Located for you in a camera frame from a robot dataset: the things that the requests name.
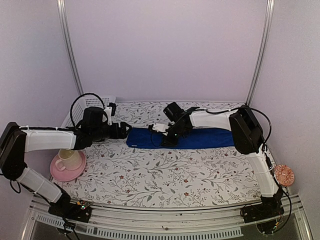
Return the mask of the blue towel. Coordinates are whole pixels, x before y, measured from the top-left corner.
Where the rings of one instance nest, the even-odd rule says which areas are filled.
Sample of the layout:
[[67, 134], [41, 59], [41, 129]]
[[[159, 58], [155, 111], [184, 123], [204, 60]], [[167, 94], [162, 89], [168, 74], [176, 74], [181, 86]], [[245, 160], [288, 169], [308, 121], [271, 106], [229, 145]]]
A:
[[176, 146], [164, 146], [164, 135], [151, 132], [147, 128], [134, 127], [126, 139], [126, 145], [130, 148], [139, 149], [214, 149], [233, 147], [232, 132], [220, 128], [196, 128], [187, 137], [179, 138]]

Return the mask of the white plastic basket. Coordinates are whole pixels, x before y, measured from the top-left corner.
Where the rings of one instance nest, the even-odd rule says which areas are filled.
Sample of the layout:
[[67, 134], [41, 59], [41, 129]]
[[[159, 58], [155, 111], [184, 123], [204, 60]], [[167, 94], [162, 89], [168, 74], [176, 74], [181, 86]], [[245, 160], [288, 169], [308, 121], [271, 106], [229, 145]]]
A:
[[[105, 95], [101, 96], [100, 98], [106, 107], [109, 105], [109, 103], [116, 102], [116, 97], [113, 95]], [[101, 101], [93, 95], [86, 95], [78, 99], [72, 108], [72, 119], [75, 124], [77, 124], [83, 118], [84, 110], [88, 107], [102, 108], [103, 105]]]

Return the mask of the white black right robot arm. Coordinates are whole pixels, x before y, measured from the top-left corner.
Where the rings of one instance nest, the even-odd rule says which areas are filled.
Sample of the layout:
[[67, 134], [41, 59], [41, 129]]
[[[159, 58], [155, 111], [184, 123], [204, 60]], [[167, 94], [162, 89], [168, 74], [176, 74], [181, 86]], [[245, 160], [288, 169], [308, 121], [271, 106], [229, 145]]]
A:
[[267, 155], [267, 140], [254, 113], [242, 105], [233, 109], [212, 112], [198, 106], [183, 110], [172, 102], [163, 111], [168, 124], [156, 123], [152, 129], [162, 133], [162, 146], [175, 147], [180, 137], [193, 128], [211, 127], [231, 131], [235, 149], [246, 155], [260, 186], [261, 204], [255, 210], [262, 218], [284, 213], [281, 198], [284, 191], [275, 177], [274, 166]]

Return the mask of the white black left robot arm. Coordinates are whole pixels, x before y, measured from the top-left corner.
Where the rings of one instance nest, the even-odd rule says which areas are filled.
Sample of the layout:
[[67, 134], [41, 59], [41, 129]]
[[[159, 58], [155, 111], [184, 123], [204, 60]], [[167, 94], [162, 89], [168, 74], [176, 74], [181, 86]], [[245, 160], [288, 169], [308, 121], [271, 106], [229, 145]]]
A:
[[88, 107], [79, 122], [69, 127], [20, 126], [9, 122], [0, 137], [2, 175], [54, 204], [63, 216], [74, 213], [71, 197], [58, 185], [33, 169], [32, 157], [48, 156], [59, 150], [79, 151], [107, 139], [125, 139], [132, 129], [126, 122], [114, 122], [111, 107]]

